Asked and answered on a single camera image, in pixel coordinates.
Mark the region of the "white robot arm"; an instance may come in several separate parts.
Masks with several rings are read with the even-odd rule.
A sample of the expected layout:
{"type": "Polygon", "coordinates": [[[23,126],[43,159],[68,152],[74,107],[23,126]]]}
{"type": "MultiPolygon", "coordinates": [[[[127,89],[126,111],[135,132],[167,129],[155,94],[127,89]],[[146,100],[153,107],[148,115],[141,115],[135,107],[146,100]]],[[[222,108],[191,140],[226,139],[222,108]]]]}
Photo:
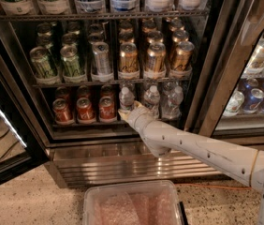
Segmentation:
{"type": "Polygon", "coordinates": [[[171,149],[181,151],[262,195],[257,225],[264,225],[264,151],[224,142],[177,129],[154,119],[148,108],[136,101],[121,118],[138,132],[157,158],[171,149]]]}

